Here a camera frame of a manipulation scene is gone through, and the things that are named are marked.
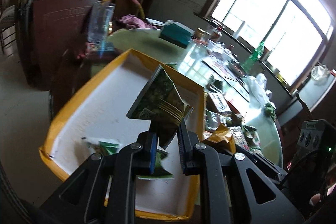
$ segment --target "green plastic bottle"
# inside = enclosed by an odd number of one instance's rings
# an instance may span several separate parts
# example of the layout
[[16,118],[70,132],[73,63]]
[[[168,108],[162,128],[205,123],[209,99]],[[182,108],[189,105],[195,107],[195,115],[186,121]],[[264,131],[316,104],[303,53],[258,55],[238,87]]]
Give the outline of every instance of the green plastic bottle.
[[260,57],[263,55],[265,42],[261,41],[256,49],[254,49],[254,52],[248,57],[248,59],[245,60],[243,64],[241,64],[242,68],[248,73],[253,65],[260,59]]

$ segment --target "qr code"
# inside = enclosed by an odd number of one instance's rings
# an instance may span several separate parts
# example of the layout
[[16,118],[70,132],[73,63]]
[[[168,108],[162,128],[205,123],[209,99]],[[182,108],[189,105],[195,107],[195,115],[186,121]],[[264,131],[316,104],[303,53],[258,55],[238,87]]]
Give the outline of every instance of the qr code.
[[154,112],[150,111],[148,108],[144,108],[139,115],[139,119],[152,120],[155,116],[156,114]]

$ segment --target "bowl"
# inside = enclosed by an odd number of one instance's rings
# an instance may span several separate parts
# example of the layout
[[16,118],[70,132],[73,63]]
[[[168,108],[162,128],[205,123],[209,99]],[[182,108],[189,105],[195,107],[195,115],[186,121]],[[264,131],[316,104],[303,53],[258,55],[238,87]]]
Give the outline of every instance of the bowl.
[[229,62],[229,68],[238,77],[246,78],[246,75],[247,75],[246,71],[236,61],[231,59]]

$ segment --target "clear glass cup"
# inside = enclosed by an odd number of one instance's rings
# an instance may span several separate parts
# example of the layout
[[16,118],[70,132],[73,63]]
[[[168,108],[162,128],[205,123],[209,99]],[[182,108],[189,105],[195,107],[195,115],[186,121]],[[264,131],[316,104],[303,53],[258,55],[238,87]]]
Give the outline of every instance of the clear glass cup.
[[107,1],[97,1],[93,4],[87,34],[90,50],[114,50],[113,44],[111,42],[105,42],[114,9],[115,4]]

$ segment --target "pink cloth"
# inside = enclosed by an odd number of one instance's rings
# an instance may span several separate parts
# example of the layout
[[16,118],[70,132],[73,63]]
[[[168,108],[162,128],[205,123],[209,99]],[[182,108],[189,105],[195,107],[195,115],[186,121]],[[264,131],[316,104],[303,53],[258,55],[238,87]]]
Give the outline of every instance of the pink cloth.
[[138,29],[138,28],[157,29],[157,27],[145,23],[141,19],[137,18],[135,15],[123,16],[119,18],[117,21],[125,24],[126,29]]

